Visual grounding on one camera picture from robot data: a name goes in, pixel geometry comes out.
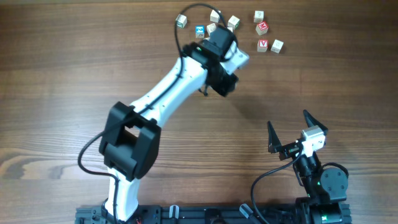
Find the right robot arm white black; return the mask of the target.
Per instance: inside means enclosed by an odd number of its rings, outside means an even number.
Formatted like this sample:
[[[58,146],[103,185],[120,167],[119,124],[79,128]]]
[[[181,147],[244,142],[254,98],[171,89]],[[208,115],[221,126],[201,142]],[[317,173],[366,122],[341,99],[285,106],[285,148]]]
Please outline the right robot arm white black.
[[[328,128],[315,119],[307,110],[303,111],[307,128],[300,138],[283,145],[273,125],[268,122],[268,151],[278,153],[280,160],[292,159],[292,167],[306,197],[295,201],[297,223],[351,223],[351,211],[344,201],[347,199],[348,170],[335,162],[322,164],[317,151],[326,144]]]

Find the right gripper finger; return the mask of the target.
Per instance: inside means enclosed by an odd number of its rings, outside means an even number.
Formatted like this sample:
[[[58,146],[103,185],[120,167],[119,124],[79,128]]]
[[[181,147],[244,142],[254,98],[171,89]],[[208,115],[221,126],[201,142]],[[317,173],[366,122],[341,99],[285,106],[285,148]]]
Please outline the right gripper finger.
[[[328,128],[317,119],[315,119],[307,110],[303,110],[303,115],[305,122],[309,128],[313,126],[318,126],[324,134],[328,134]]]
[[[281,150],[282,144],[276,134],[275,129],[270,121],[267,122],[267,130],[269,135],[268,140],[268,152],[269,153],[277,153]]]

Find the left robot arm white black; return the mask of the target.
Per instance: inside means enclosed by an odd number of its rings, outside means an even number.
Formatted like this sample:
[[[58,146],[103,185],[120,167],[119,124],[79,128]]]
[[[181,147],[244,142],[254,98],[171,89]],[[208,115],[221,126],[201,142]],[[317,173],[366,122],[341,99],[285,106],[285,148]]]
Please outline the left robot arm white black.
[[[111,177],[103,205],[108,221],[126,223],[138,209],[140,181],[157,159],[162,128],[175,110],[197,90],[212,88],[221,96],[234,91],[234,71],[248,60],[236,36],[218,26],[209,39],[182,48],[174,67],[150,92],[111,108],[99,145]]]

